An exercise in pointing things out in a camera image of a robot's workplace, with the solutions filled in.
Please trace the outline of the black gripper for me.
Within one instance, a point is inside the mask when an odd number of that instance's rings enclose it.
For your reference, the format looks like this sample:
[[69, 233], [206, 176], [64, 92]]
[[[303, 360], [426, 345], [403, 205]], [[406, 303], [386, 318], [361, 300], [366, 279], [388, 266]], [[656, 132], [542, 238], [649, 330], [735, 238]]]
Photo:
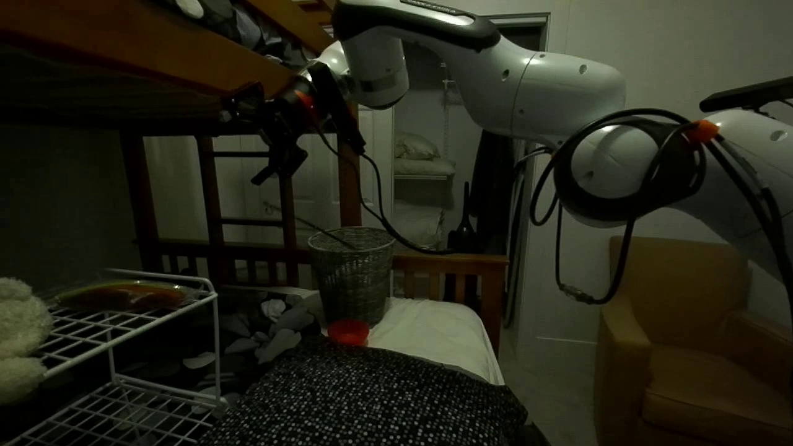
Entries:
[[271, 176], [293, 176], [307, 159], [297, 138], [312, 123], [318, 106], [307, 82], [294, 82], [278, 97], [260, 83], [242, 87], [224, 100], [221, 118], [229, 126], [253, 128], [267, 147], [267, 164], [253, 176], [262, 186]]

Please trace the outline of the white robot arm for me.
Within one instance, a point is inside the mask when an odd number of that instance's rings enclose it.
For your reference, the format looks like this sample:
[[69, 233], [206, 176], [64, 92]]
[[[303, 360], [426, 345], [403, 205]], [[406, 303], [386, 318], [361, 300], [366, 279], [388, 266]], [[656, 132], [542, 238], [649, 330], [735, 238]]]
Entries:
[[680, 209], [775, 279], [791, 278], [791, 126], [764, 111], [791, 93], [785, 80], [711, 93], [687, 118], [630, 108], [625, 77], [609, 65], [526, 50], [485, 18], [431, 0], [339, 0], [333, 33], [288, 87], [242, 87], [226, 111], [267, 137], [318, 118], [354, 137], [348, 103], [403, 100], [403, 48], [414, 41], [447, 61], [475, 123], [553, 149], [555, 190], [574, 218], [625, 226]]

